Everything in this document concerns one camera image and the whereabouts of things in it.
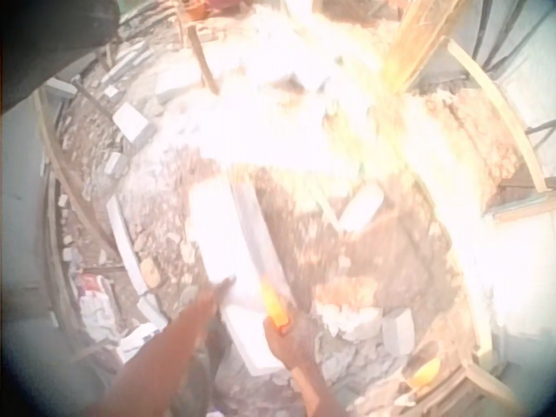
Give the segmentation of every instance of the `wooden plank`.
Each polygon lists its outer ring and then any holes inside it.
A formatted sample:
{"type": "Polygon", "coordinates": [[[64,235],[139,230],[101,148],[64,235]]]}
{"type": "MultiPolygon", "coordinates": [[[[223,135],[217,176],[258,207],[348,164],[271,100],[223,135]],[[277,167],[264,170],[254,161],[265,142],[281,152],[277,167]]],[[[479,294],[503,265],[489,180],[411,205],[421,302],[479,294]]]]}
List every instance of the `wooden plank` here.
{"type": "Polygon", "coordinates": [[[453,40],[447,38],[448,52],[457,59],[460,64],[473,76],[477,84],[485,91],[486,96],[500,114],[501,119],[504,121],[508,129],[513,135],[513,139],[518,145],[521,154],[525,160],[533,183],[537,192],[542,193],[548,190],[545,183],[545,176],[542,173],[539,160],[534,153],[533,146],[527,138],[523,126],[515,113],[510,109],[506,99],[488,77],[485,71],[453,40]]]}
{"type": "Polygon", "coordinates": [[[417,0],[409,6],[382,67],[382,79],[391,93],[399,94],[411,85],[467,2],[417,0]]]}
{"type": "Polygon", "coordinates": [[[478,367],[471,361],[464,362],[463,366],[466,370],[466,377],[469,378],[481,392],[498,401],[508,410],[517,414],[524,414],[525,410],[517,401],[513,391],[506,384],[497,380],[483,368],[478,367]]]}
{"type": "Polygon", "coordinates": [[[459,386],[459,384],[466,379],[466,372],[463,367],[456,369],[450,376],[448,376],[432,393],[419,401],[419,403],[407,411],[402,413],[406,416],[421,416],[433,406],[443,401],[452,391],[459,386]]]}
{"type": "Polygon", "coordinates": [[[497,224],[500,224],[532,215],[542,215],[554,210],[556,210],[556,191],[551,191],[544,195],[536,195],[524,201],[498,207],[493,211],[493,218],[497,224]]]}
{"type": "Polygon", "coordinates": [[[56,178],[62,184],[64,192],[68,195],[69,201],[77,213],[77,219],[87,231],[91,233],[93,238],[104,250],[110,252],[112,255],[117,255],[114,240],[98,223],[92,205],[86,202],[78,191],[79,188],[76,186],[78,181],[71,174],[70,167],[63,155],[62,147],[57,140],[54,125],[45,112],[46,98],[43,89],[38,89],[33,93],[33,101],[36,107],[37,121],[41,141],[43,142],[44,153],[52,165],[56,178]]]}

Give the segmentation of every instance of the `concrete block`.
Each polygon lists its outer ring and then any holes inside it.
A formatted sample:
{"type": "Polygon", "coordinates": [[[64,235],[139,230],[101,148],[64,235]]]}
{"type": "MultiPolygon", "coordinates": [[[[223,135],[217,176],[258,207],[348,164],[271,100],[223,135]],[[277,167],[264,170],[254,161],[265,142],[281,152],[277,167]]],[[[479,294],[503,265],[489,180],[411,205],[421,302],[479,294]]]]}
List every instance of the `concrete block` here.
{"type": "Polygon", "coordinates": [[[104,165],[104,174],[120,178],[129,165],[129,159],[126,155],[119,152],[112,152],[106,165],[104,165]]]}
{"type": "Polygon", "coordinates": [[[125,92],[117,89],[112,84],[110,84],[106,89],[104,89],[104,95],[113,103],[118,103],[122,100],[125,92]]]}
{"type": "Polygon", "coordinates": [[[415,348],[414,318],[409,308],[397,308],[382,322],[384,348],[394,356],[411,354],[415,348]]]}
{"type": "Polygon", "coordinates": [[[71,262],[73,259],[73,252],[71,248],[64,248],[62,251],[62,259],[64,262],[71,262]]]}
{"type": "Polygon", "coordinates": [[[119,80],[122,76],[133,67],[133,62],[137,59],[139,54],[136,51],[128,53],[122,60],[114,65],[112,69],[101,80],[101,85],[108,85],[114,81],[119,80]]]}
{"type": "Polygon", "coordinates": [[[58,198],[58,207],[66,207],[66,204],[68,203],[68,196],[65,194],[60,195],[60,198],[58,198]]]}
{"type": "Polygon", "coordinates": [[[156,132],[156,126],[129,103],[124,103],[112,120],[136,149],[145,146],[156,132]]]}
{"type": "Polygon", "coordinates": [[[160,104],[200,86],[202,74],[199,65],[191,62],[176,65],[158,75],[156,80],[156,98],[160,104]]]}
{"type": "Polygon", "coordinates": [[[52,92],[63,98],[73,98],[77,94],[77,88],[57,78],[50,78],[44,83],[44,86],[49,92],[52,92]]]}
{"type": "Polygon", "coordinates": [[[372,220],[384,202],[384,191],[375,183],[363,186],[349,202],[340,217],[340,226],[347,232],[360,232],[372,220]]]}

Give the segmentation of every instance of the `wooden stick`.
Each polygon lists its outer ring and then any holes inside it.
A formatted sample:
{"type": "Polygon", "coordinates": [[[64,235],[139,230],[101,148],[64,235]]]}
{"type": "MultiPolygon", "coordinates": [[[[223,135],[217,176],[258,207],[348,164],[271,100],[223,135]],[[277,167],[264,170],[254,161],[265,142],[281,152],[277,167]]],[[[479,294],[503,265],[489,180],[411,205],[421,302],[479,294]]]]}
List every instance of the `wooden stick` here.
{"type": "Polygon", "coordinates": [[[85,201],[76,188],[76,181],[71,174],[66,158],[63,155],[60,143],[56,139],[56,132],[51,120],[45,115],[43,103],[46,103],[44,91],[38,89],[33,93],[33,101],[36,107],[36,115],[43,142],[44,153],[49,158],[57,180],[69,197],[72,207],[77,213],[77,218],[98,243],[112,255],[118,255],[114,239],[108,235],[95,217],[95,211],[91,204],[85,201]]]}
{"type": "Polygon", "coordinates": [[[525,410],[515,398],[513,391],[506,384],[497,380],[486,370],[478,367],[471,361],[464,362],[463,366],[466,369],[466,377],[481,392],[498,401],[509,410],[517,414],[524,414],[525,410]]]}
{"type": "Polygon", "coordinates": [[[416,0],[394,35],[382,67],[382,79],[393,94],[406,90],[439,47],[468,0],[416,0]]]}
{"type": "Polygon", "coordinates": [[[509,104],[498,87],[496,87],[485,71],[483,71],[482,68],[453,39],[446,38],[446,40],[448,52],[460,62],[467,72],[473,76],[477,84],[485,91],[486,96],[498,110],[500,117],[512,133],[513,139],[518,145],[525,163],[529,168],[529,172],[531,173],[537,192],[543,193],[547,191],[548,187],[545,183],[545,176],[540,167],[539,160],[534,153],[533,146],[523,131],[520,120],[512,109],[510,109],[509,104]]]}
{"type": "Polygon", "coordinates": [[[212,72],[210,72],[210,68],[208,67],[209,65],[207,64],[207,59],[205,58],[205,54],[202,51],[201,41],[199,41],[199,36],[197,35],[197,29],[193,24],[190,24],[187,33],[195,58],[199,63],[199,67],[201,67],[202,77],[207,82],[208,88],[213,94],[220,94],[220,89],[216,85],[215,79],[212,77],[212,72]]]}

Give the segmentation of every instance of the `dirt ground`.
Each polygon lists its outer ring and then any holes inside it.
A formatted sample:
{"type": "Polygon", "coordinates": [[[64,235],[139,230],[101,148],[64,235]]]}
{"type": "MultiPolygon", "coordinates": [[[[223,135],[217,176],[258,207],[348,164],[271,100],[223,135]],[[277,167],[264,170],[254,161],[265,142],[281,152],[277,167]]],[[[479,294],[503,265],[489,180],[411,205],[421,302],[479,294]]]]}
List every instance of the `dirt ground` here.
{"type": "MultiPolygon", "coordinates": [[[[386,50],[397,25],[397,11],[383,10],[386,15],[356,22],[353,10],[346,11],[338,3],[328,1],[325,12],[333,21],[341,22],[338,25],[351,36],[372,40],[378,51],[386,50]]],[[[221,29],[237,25],[237,21],[234,17],[221,18],[214,25],[221,29]]],[[[129,101],[161,126],[167,120],[165,112],[169,108],[158,105],[152,95],[156,74],[160,62],[170,62],[181,53],[175,52],[178,38],[171,23],[160,24],[144,39],[154,56],[125,76],[118,88],[126,90],[122,102],[129,101]]],[[[235,39],[230,36],[223,42],[232,44],[235,39]]],[[[357,69],[348,71],[357,74],[357,69]]],[[[98,81],[102,76],[103,71],[96,64],[84,77],[85,87],[99,95],[102,89],[98,88],[98,81]]],[[[496,130],[494,110],[479,89],[454,91],[455,98],[451,97],[449,103],[438,93],[423,100],[431,116],[440,120],[447,136],[457,146],[466,147],[461,154],[470,152],[480,156],[473,156],[473,160],[482,159],[484,166],[477,169],[491,180],[483,192],[484,207],[512,200],[513,195],[501,194],[497,189],[500,179],[510,177],[519,164],[509,135],[502,128],[496,130]],[[479,140],[485,137],[488,141],[479,140]]],[[[295,97],[296,93],[283,94],[295,97]]],[[[117,108],[103,103],[111,110],[117,108]]],[[[172,111],[179,111],[180,105],[169,104],[174,106],[172,111]]],[[[355,308],[381,307],[385,314],[399,307],[411,308],[416,347],[429,341],[440,344],[442,369],[437,381],[441,381],[458,366],[459,353],[470,351],[474,344],[466,290],[449,236],[436,220],[426,190],[388,140],[381,140],[380,135],[372,132],[369,137],[358,137],[341,112],[327,116],[324,124],[330,141],[340,144],[340,152],[352,158],[354,166],[364,165],[356,179],[338,182],[325,175],[292,174],[270,167],[223,169],[201,158],[190,146],[176,146],[161,149],[152,160],[144,156],[147,149],[133,156],[130,172],[116,182],[103,174],[103,164],[111,150],[129,152],[126,141],[116,126],[82,96],[64,110],[60,137],[74,172],[85,184],[84,194],[90,196],[106,230],[109,222],[105,203],[113,193],[119,194],[138,257],[140,260],[154,257],[159,266],[162,284],[154,293],[169,318],[175,317],[188,302],[191,288],[208,285],[188,223],[189,188],[224,172],[234,178],[248,178],[255,185],[269,233],[300,309],[311,312],[316,293],[324,297],[321,301],[355,308]],[[354,148],[350,151],[347,143],[367,147],[363,154],[366,160],[361,162],[361,154],[353,152],[354,148]],[[338,233],[313,198],[315,187],[326,196],[335,214],[340,215],[359,187],[370,181],[378,182],[386,194],[373,223],[358,235],[338,233]],[[184,244],[195,251],[194,261],[184,261],[184,244]],[[347,269],[338,265],[341,256],[350,260],[347,269]],[[328,295],[327,286],[338,281],[344,290],[328,295]]],[[[112,258],[99,265],[100,248],[72,211],[61,227],[63,235],[73,236],[84,268],[121,265],[119,259],[112,258]]],[[[128,328],[144,321],[136,310],[137,294],[125,271],[105,275],[114,283],[128,328]]]]}

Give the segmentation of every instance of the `red object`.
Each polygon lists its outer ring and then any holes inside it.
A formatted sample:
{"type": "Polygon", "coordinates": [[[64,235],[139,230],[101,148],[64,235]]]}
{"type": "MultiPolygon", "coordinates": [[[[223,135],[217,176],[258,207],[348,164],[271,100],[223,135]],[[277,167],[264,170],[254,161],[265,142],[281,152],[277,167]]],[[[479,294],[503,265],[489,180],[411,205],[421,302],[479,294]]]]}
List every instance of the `red object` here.
{"type": "Polygon", "coordinates": [[[228,7],[237,6],[242,0],[205,0],[212,10],[225,10],[228,7]]]}

